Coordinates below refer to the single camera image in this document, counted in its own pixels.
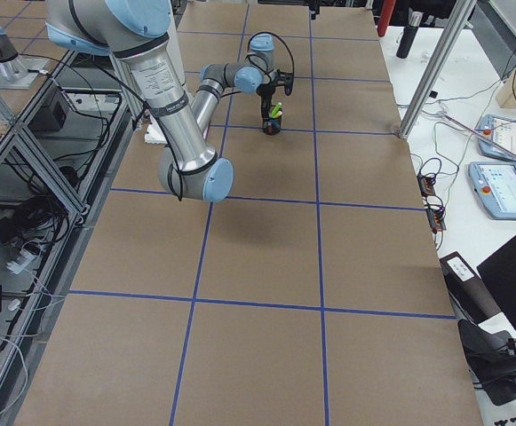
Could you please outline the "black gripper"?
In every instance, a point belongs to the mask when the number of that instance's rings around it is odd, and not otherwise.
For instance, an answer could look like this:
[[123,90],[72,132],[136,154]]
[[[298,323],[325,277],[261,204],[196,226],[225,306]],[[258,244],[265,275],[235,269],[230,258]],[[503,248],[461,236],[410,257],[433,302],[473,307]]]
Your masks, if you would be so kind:
[[261,116],[268,117],[272,107],[272,98],[277,87],[283,87],[284,94],[290,96],[293,91],[294,74],[292,72],[282,72],[277,69],[268,75],[270,78],[268,83],[262,83],[257,88],[257,94],[260,96]]

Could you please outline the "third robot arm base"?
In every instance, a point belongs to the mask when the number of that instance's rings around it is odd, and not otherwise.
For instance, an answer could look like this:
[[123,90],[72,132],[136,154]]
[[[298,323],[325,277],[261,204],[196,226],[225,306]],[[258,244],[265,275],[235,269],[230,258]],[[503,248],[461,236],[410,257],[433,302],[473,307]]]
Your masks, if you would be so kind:
[[36,79],[36,74],[29,72],[30,64],[0,27],[0,89],[29,89]]

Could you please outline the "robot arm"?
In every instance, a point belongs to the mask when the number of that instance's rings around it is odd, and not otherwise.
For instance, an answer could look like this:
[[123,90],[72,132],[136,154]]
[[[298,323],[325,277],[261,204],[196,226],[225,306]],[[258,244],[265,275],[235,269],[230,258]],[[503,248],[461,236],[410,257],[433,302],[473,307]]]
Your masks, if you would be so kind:
[[230,89],[261,98],[262,130],[281,129],[282,108],[272,102],[279,87],[290,95],[294,73],[274,66],[274,40],[260,32],[248,41],[243,61],[210,64],[193,97],[183,87],[171,55],[174,25],[168,1],[48,1],[46,27],[67,50],[109,56],[125,63],[163,134],[158,166],[162,187],[178,199],[223,201],[234,181],[232,163],[204,138],[220,100]]

